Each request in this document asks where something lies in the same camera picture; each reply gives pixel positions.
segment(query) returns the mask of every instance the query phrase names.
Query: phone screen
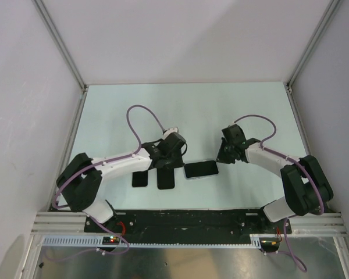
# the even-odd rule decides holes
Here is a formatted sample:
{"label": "phone screen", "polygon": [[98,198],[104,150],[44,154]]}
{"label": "phone screen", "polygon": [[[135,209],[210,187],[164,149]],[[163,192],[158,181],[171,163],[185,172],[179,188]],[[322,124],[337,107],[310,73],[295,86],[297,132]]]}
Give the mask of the phone screen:
{"label": "phone screen", "polygon": [[184,169],[186,178],[214,176],[219,173],[216,161],[185,164]]}

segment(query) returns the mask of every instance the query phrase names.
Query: purple cable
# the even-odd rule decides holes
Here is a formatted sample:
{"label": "purple cable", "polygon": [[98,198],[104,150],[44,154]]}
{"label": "purple cable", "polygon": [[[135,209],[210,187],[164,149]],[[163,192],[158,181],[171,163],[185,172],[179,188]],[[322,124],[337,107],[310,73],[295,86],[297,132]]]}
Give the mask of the purple cable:
{"label": "purple cable", "polygon": [[[285,160],[288,160],[289,162],[291,163],[294,163],[303,173],[304,175],[306,176],[306,178],[309,180],[309,183],[310,185],[312,186],[314,192],[315,192],[315,195],[316,197],[318,198],[318,202],[319,202],[319,206],[320,206],[320,212],[318,215],[322,215],[324,212],[325,212],[325,206],[323,204],[323,200],[322,200],[322,197],[320,196],[320,193],[314,183],[314,180],[311,178],[311,176],[309,175],[309,173],[305,170],[305,168],[296,160],[290,158],[290,157],[287,157],[286,155],[278,152],[278,151],[275,151],[273,149],[270,149],[270,148],[267,148],[267,147],[264,147],[263,146],[263,143],[269,139],[271,139],[272,137],[274,137],[274,135],[277,133],[277,126],[275,125],[275,123],[273,121],[271,121],[269,118],[265,117],[265,116],[261,116],[261,115],[245,115],[245,116],[242,116],[240,118],[238,118],[237,120],[234,121],[234,123],[237,123],[239,120],[242,120],[242,119],[245,119],[247,117],[258,117],[258,118],[262,118],[262,119],[265,119],[266,121],[268,121],[274,128],[274,131],[273,133],[264,138],[261,142],[260,142],[260,148],[263,149],[263,150],[266,150],[268,151],[269,153],[271,154],[274,154],[278,157],[281,157]],[[292,257],[294,263],[296,264],[296,266],[302,271],[302,272],[307,272],[308,269],[306,267],[306,265],[304,264],[304,262],[299,259],[298,257],[296,257],[296,255],[293,253],[292,251],[292,248],[291,248],[291,245],[288,241],[288,237],[287,237],[287,231],[286,231],[286,223],[288,221],[288,218],[285,218],[284,222],[283,222],[283,232],[284,232],[284,238],[286,239],[286,244],[287,244],[287,247],[288,247],[288,250],[289,250],[289,253],[288,252],[285,252],[285,251],[278,251],[278,253],[280,254],[285,254],[285,255],[289,255]]]}
{"label": "purple cable", "polygon": [[[155,113],[147,108],[146,106],[143,106],[143,105],[133,105],[131,107],[128,108],[127,110],[127,113],[126,113],[126,119],[127,119],[127,123],[128,123],[128,126],[129,128],[131,129],[132,133],[134,134],[134,136],[136,137],[137,141],[138,141],[138,148],[133,152],[133,153],[130,153],[130,154],[127,154],[127,155],[123,155],[123,156],[119,156],[119,157],[115,157],[115,158],[111,158],[111,159],[108,159],[108,160],[103,160],[103,161],[100,161],[100,162],[97,162],[97,163],[94,163],[94,164],[91,164],[81,170],[79,170],[78,172],[74,173],[69,179],[66,180],[66,182],[61,186],[59,187],[58,191],[56,192],[54,198],[53,198],[53,201],[52,201],[52,206],[55,208],[55,209],[61,209],[61,208],[66,208],[68,207],[68,205],[62,205],[62,206],[59,206],[56,204],[57,202],[57,198],[61,195],[62,191],[71,183],[71,181],[73,181],[76,177],[78,177],[79,175],[83,174],[85,171],[89,170],[89,169],[92,169],[93,167],[97,167],[97,166],[100,166],[102,165],[104,162],[106,163],[111,163],[111,162],[114,162],[114,161],[118,161],[118,160],[122,160],[122,159],[125,159],[125,158],[129,158],[131,157],[133,154],[137,154],[139,153],[139,151],[141,150],[141,145],[142,145],[142,142],[141,142],[141,139],[140,137],[138,136],[138,134],[136,133],[136,131],[134,130],[133,126],[131,125],[131,122],[130,122],[130,119],[129,119],[129,113],[132,109],[134,108],[142,108],[142,109],[145,109],[147,110],[148,112],[150,112],[150,114],[154,117],[154,119],[156,120],[156,122],[158,123],[158,125],[160,126],[160,128],[162,129],[162,132],[165,131],[162,123],[159,121],[159,119],[157,118],[157,116],[155,115]],[[129,243],[128,241],[126,241],[122,236],[119,236],[117,234],[115,234],[114,232],[110,231],[109,229],[107,229],[106,227],[104,227],[102,224],[100,224],[96,219],[94,219],[93,217],[91,217],[91,219],[100,227],[102,228],[104,231],[106,231],[107,233],[111,234],[111,235],[114,235],[118,238],[120,238],[126,245],[126,249],[121,251],[121,252],[108,252],[108,251],[103,251],[104,253],[106,254],[109,254],[109,255],[121,255],[121,254],[124,254],[126,253],[128,250],[129,250]],[[51,259],[47,256],[46,253],[44,253],[44,257],[46,259],[48,259],[49,261],[52,261],[52,262],[62,262],[64,260],[69,260],[69,259],[72,259],[80,254],[83,254],[83,253],[86,253],[86,252],[91,252],[91,251],[96,251],[96,249],[94,248],[89,248],[89,249],[85,249],[85,250],[82,250],[80,251],[79,253],[76,253],[74,255],[71,255],[69,257],[66,257],[66,258],[63,258],[63,259],[59,259],[59,260],[55,260],[55,259]]]}
{"label": "purple cable", "polygon": [[60,263],[60,262],[64,262],[65,260],[72,259],[72,258],[74,258],[74,257],[76,257],[78,255],[81,255],[81,254],[84,254],[84,253],[87,253],[87,252],[92,252],[92,251],[96,252],[97,250],[95,248],[85,249],[85,250],[80,251],[79,253],[76,253],[76,254],[68,256],[68,257],[64,257],[62,259],[52,259],[52,258],[48,257],[47,251],[45,251],[44,254],[43,254],[43,257],[46,258],[47,260],[49,260],[50,262]]}
{"label": "purple cable", "polygon": [[120,251],[120,252],[114,252],[114,251],[108,252],[108,251],[105,251],[103,249],[98,249],[97,250],[96,248],[88,248],[88,249],[82,250],[82,251],[80,251],[80,252],[78,252],[78,253],[76,253],[74,255],[71,255],[71,256],[68,256],[68,257],[64,257],[63,259],[51,259],[50,257],[47,256],[47,252],[45,251],[44,252],[44,257],[47,260],[49,260],[50,262],[59,263],[59,262],[64,262],[65,260],[73,259],[74,257],[76,257],[78,255],[81,255],[81,254],[84,254],[84,253],[87,253],[87,252],[92,252],[92,251],[101,252],[101,253],[108,254],[108,255],[121,255],[121,254],[124,254],[124,253],[128,252],[128,250],[129,250],[129,243],[128,243],[128,241],[125,238],[123,238],[121,235],[118,235],[118,234],[112,232],[111,230],[107,229],[105,226],[100,224],[93,217],[91,217],[91,219],[97,224],[98,227],[100,227],[101,229],[103,229],[107,233],[109,233],[110,235],[113,235],[114,237],[118,237],[119,239],[121,239],[127,245],[126,249],[123,250],[123,251]]}
{"label": "purple cable", "polygon": [[136,137],[137,141],[138,141],[138,148],[133,152],[133,153],[130,153],[130,154],[127,154],[127,155],[123,155],[123,156],[119,156],[119,157],[115,157],[115,158],[111,158],[109,160],[103,160],[103,161],[100,161],[100,162],[97,162],[97,163],[94,163],[94,164],[90,164],[89,166],[79,170],[78,172],[74,173],[69,179],[66,180],[65,183],[63,183],[63,185],[61,187],[59,187],[58,191],[56,192],[55,196],[54,196],[54,199],[52,201],[52,206],[55,208],[55,209],[61,209],[61,208],[66,208],[68,207],[68,205],[57,205],[56,204],[56,201],[58,199],[58,197],[61,195],[63,189],[65,189],[70,183],[71,181],[73,181],[76,177],[78,177],[79,175],[83,174],[85,171],[89,170],[89,169],[92,169],[93,167],[97,167],[97,166],[100,166],[102,165],[104,162],[106,163],[111,163],[111,162],[114,162],[114,161],[118,161],[118,160],[122,160],[122,159],[126,159],[126,158],[129,158],[131,157],[133,154],[137,154],[139,153],[139,151],[141,150],[141,145],[142,145],[142,142],[141,142],[141,139],[140,137],[138,136],[138,134],[136,133],[136,131],[134,130],[131,122],[130,122],[130,119],[129,119],[129,113],[132,109],[134,108],[142,108],[142,109],[145,109],[147,110],[148,112],[150,112],[150,114],[155,118],[156,122],[159,124],[160,128],[162,129],[162,131],[165,131],[162,123],[159,121],[159,119],[157,118],[157,116],[155,115],[154,112],[152,112],[151,109],[143,106],[143,105],[133,105],[131,106],[130,108],[128,108],[127,110],[127,113],[126,113],[126,119],[127,119],[127,123],[128,123],[128,126],[129,128],[131,129],[132,133],[134,134],[134,136]]}

